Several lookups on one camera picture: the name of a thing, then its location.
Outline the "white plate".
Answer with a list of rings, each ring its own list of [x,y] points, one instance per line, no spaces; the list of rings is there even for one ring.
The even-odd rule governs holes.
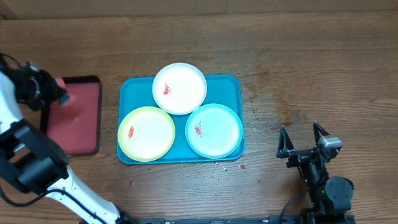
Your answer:
[[[164,111],[174,115],[189,114],[200,107],[207,94],[204,74],[188,63],[172,63],[154,78],[152,96]]]

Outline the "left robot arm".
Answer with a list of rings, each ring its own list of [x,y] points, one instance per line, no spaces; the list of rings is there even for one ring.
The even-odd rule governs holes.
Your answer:
[[[27,207],[48,197],[86,223],[137,223],[82,182],[63,149],[24,119],[21,103],[33,111],[47,109],[54,101],[63,106],[71,98],[66,89],[32,63],[11,68],[7,58],[8,54],[1,54],[1,178],[37,197],[26,203],[14,202],[5,193],[1,198],[14,207]]]

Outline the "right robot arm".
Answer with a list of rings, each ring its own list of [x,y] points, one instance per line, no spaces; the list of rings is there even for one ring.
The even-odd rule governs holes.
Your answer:
[[[287,159],[288,168],[296,167],[306,188],[290,199],[276,218],[278,223],[354,223],[351,210],[354,184],[345,177],[330,177],[325,164],[341,151],[342,142],[326,132],[318,122],[313,124],[315,145],[310,149],[296,150],[284,127],[279,131],[276,157]],[[289,206],[308,194],[312,206],[301,209],[298,215],[285,216]]]

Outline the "yellow-green plate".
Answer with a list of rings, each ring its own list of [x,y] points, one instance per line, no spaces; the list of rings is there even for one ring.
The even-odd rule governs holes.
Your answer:
[[[175,125],[168,113],[143,106],[128,113],[118,128],[118,144],[128,158],[151,162],[164,156],[175,140]]]

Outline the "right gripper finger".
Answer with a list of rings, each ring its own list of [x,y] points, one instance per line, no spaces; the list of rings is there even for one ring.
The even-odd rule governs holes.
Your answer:
[[[290,152],[294,150],[295,148],[289,138],[289,135],[287,134],[287,131],[284,127],[281,127],[279,131],[279,145],[277,152]]]
[[[322,136],[327,136],[329,133],[325,131],[318,122],[313,124],[313,132],[315,136],[315,143],[317,144]]]

